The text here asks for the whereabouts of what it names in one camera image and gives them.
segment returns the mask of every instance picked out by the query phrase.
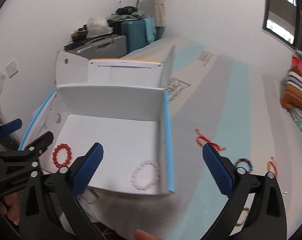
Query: beige curtain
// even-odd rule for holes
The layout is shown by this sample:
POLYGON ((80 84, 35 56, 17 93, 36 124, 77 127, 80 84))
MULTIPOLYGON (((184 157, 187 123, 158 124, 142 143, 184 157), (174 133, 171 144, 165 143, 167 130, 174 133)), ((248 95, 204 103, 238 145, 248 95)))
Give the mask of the beige curtain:
POLYGON ((165 26, 164 0, 154 0, 153 17, 155 19, 155 26, 157 26, 157 27, 164 27, 165 26))

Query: wall socket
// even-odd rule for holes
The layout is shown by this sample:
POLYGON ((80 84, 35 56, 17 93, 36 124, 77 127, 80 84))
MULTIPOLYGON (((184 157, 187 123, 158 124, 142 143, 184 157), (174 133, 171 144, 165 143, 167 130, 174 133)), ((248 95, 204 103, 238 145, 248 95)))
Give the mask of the wall socket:
POLYGON ((16 59, 13 60, 9 65, 7 65, 6 68, 6 72, 7 75, 9 76, 9 78, 11 78, 12 76, 14 76, 19 70, 17 68, 17 61, 16 59))

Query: human hand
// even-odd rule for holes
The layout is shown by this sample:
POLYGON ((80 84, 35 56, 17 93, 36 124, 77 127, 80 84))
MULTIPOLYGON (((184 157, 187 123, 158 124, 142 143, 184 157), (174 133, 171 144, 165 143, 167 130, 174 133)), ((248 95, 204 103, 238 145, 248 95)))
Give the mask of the human hand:
POLYGON ((20 204, 17 200, 17 193, 13 193, 4 197, 4 204, 0 201, 0 213, 3 216, 7 216, 14 224, 19 225, 20 223, 20 204))
POLYGON ((135 240, 162 240, 161 238, 152 236, 149 233, 144 232, 140 229, 134 232, 134 238, 135 240))

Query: bed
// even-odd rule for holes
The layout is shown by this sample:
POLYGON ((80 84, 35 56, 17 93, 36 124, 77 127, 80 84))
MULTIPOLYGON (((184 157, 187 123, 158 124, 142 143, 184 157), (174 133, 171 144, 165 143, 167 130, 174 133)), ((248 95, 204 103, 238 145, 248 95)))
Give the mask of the bed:
MULTIPOLYGON (((280 82, 183 37, 157 41, 126 57, 162 61, 172 46, 176 53, 168 91, 176 193, 131 198, 90 189, 79 197, 81 205, 126 239, 140 228, 166 240, 199 240, 227 201, 203 162, 196 143, 199 129, 225 147, 220 154, 233 163, 246 158, 254 174, 276 173, 289 238, 302 223, 302 133, 280 105, 280 82)), ((252 199, 251 194, 245 207, 252 199)))

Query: window frame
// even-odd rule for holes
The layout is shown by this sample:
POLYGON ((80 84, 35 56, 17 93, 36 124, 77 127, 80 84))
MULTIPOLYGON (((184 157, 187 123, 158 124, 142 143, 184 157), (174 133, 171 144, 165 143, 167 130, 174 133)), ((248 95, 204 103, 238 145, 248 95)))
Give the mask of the window frame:
POLYGON ((267 20, 269 19, 269 12, 270 12, 270 0, 266 0, 266 6, 265 6, 265 14, 264 14, 264 21, 263 21, 263 27, 262 29, 271 35, 273 35, 275 38, 279 39, 281 42, 284 42, 285 45, 289 46, 290 48, 296 50, 302 51, 302 0, 296 0, 296 22, 295 22, 295 30, 294 30, 294 40, 293 44, 286 41, 284 38, 282 38, 277 33, 273 32, 269 28, 267 28, 267 20))

